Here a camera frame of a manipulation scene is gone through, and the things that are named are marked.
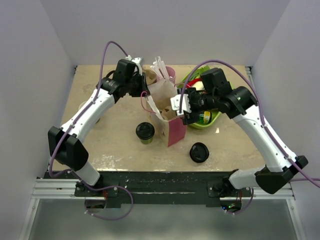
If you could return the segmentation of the black coffee cup lid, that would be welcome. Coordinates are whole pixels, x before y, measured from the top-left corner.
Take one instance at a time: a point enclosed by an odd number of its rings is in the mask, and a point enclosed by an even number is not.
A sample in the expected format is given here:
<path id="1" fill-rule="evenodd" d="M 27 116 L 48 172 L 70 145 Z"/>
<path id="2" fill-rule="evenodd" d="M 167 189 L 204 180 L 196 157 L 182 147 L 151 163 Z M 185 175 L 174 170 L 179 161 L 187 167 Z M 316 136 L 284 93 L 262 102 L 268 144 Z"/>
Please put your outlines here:
<path id="1" fill-rule="evenodd" d="M 136 127 L 135 133 L 140 140 L 149 140 L 154 136 L 155 128 L 149 122 L 142 122 Z"/>

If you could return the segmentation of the pink paper gift bag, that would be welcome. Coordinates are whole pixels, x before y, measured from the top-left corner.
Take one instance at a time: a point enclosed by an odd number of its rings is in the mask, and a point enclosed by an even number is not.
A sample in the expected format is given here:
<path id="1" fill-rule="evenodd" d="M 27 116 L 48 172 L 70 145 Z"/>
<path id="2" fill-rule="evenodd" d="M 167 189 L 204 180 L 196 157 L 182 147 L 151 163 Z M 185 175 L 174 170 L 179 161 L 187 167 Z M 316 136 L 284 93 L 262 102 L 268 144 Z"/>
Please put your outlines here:
<path id="1" fill-rule="evenodd" d="M 140 97 L 145 100 L 142 108 L 147 112 L 148 120 L 166 147 L 183 140 L 187 132 L 187 126 L 171 107 L 171 98 L 175 95 L 177 89 L 174 84 L 162 79 L 149 85 L 148 92 Z"/>

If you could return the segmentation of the green paper coffee cup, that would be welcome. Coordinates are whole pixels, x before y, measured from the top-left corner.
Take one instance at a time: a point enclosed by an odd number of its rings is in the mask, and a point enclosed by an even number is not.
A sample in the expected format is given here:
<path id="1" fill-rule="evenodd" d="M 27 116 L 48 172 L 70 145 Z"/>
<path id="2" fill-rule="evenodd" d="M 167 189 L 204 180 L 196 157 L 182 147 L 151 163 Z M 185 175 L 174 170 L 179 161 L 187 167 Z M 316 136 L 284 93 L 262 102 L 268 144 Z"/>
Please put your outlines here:
<path id="1" fill-rule="evenodd" d="M 139 140 L 140 140 L 140 142 L 142 144 L 148 145 L 153 141 L 154 137 L 153 136 L 151 136 L 151 137 L 140 137 L 140 136 L 138 136 L 138 138 L 139 138 Z"/>

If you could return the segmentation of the cardboard cup carrier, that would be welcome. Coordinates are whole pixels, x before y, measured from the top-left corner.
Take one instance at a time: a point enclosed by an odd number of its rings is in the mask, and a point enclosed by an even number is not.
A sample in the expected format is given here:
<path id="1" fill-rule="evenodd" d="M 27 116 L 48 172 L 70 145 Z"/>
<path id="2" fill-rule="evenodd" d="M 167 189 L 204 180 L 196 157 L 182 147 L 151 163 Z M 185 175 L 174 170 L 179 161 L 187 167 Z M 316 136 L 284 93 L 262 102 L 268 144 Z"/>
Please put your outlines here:
<path id="1" fill-rule="evenodd" d="M 166 121 L 171 121 L 177 118 L 175 110 L 172 110 L 172 107 L 167 104 L 160 104 L 158 106 L 161 117 Z"/>

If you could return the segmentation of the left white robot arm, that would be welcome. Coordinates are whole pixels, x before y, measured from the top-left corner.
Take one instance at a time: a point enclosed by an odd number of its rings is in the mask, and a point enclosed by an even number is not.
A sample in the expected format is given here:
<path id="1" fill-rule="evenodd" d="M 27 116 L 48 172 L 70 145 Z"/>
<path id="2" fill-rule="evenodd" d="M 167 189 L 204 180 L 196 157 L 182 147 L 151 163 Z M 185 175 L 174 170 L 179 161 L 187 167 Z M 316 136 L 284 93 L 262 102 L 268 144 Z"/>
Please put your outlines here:
<path id="1" fill-rule="evenodd" d="M 49 154 L 51 156 L 49 174 L 52 178 L 53 161 L 67 166 L 86 183 L 86 191 L 99 196 L 104 184 L 99 181 L 101 175 L 88 161 L 89 153 L 83 143 L 86 136 L 117 101 L 129 94 L 140 97 L 147 91 L 146 75 L 142 71 L 141 59 L 136 57 L 120 59 L 115 70 L 101 78 L 90 98 L 78 112 L 61 127 L 51 127 L 48 131 Z"/>

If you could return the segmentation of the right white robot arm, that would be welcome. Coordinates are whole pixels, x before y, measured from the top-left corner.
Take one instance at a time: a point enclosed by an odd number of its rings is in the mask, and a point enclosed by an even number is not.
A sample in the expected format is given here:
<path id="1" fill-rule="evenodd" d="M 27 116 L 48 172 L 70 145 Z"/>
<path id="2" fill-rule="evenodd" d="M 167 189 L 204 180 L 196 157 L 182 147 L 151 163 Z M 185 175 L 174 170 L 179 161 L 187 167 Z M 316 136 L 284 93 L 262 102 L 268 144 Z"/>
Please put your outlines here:
<path id="1" fill-rule="evenodd" d="M 218 110 L 226 114 L 247 134 L 260 152 L 264 166 L 247 170 L 234 170 L 223 183 L 223 192 L 235 196 L 245 187 L 259 187 L 274 194 L 302 170 L 309 162 L 304 155 L 296 155 L 268 125 L 260 114 L 256 97 L 245 86 L 234 88 L 221 68 L 212 68 L 200 75 L 203 90 L 187 87 L 183 95 L 184 125 L 196 122 L 204 111 Z"/>

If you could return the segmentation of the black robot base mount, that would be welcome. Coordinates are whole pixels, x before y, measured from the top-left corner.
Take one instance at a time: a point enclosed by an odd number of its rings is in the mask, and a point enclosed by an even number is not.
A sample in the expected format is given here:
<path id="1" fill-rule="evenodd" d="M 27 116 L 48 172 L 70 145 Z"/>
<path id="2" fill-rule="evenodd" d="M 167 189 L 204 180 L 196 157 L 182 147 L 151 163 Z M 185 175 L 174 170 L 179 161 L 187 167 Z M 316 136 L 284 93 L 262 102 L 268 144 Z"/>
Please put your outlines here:
<path id="1" fill-rule="evenodd" d="M 59 180 L 72 179 L 74 195 L 84 197 L 89 208 L 136 205 L 203 205 L 238 211 L 252 196 L 248 187 L 234 189 L 230 172 L 101 171 L 97 184 L 87 187 L 70 171 L 55 171 Z"/>

